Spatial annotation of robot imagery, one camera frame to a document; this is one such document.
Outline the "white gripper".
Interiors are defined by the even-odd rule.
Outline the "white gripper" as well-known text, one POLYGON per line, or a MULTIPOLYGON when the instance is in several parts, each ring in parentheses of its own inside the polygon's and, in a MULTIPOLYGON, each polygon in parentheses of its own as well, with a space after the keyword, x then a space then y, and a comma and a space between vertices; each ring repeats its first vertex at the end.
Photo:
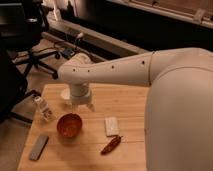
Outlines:
MULTIPOLYGON (((88 83, 83 84, 71 84, 70 88, 70 101, 75 105, 87 104, 90 111, 95 112, 95 107, 91 102, 92 93, 88 83)), ((75 111, 75 105, 71 105, 72 112, 75 111)))

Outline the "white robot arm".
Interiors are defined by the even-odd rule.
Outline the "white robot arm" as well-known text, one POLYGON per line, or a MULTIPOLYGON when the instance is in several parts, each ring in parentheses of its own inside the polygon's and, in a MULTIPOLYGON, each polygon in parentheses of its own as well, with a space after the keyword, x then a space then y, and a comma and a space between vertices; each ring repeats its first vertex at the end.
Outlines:
POLYGON ((179 48, 100 63, 78 53, 58 74, 75 105, 91 101, 91 83, 147 87, 147 171, 213 171, 213 52, 179 48))

